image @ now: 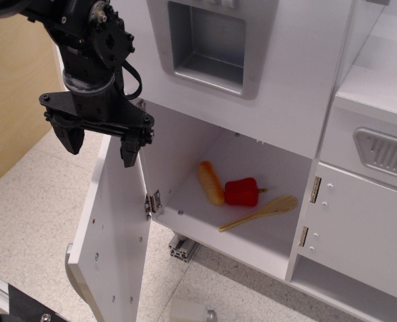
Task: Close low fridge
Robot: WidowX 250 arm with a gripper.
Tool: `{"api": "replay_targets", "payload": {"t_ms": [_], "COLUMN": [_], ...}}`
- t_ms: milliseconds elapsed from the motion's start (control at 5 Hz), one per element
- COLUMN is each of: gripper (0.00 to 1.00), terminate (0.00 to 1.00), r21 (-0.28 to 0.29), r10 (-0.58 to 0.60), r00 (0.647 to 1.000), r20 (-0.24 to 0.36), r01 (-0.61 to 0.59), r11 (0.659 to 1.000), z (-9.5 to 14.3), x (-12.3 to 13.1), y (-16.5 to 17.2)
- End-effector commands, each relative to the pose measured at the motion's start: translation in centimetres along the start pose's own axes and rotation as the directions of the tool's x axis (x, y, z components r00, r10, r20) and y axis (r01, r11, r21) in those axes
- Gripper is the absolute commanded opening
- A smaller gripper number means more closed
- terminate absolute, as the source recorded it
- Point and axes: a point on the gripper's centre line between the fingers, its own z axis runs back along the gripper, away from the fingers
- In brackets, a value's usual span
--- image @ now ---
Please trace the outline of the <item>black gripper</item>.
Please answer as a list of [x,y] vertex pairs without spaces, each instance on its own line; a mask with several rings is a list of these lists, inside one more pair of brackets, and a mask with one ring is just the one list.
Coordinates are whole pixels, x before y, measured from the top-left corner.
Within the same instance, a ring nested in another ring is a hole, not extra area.
[[117,136],[124,167],[130,168],[141,145],[153,140],[154,118],[120,93],[82,96],[66,91],[44,93],[39,100],[46,108],[44,117],[71,154],[80,152],[85,130]]

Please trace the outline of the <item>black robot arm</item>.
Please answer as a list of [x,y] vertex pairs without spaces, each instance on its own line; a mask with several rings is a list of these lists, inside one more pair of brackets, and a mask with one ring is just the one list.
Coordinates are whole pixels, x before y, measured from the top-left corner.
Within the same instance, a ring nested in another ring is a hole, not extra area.
[[60,140],[78,154],[85,131],[116,136],[126,168],[135,164],[140,148],[154,137],[154,118],[124,91],[123,71],[137,82],[141,77],[126,58],[133,53],[134,36],[109,1],[0,1],[0,18],[21,14],[41,22],[57,45],[66,92],[45,93],[40,104]]

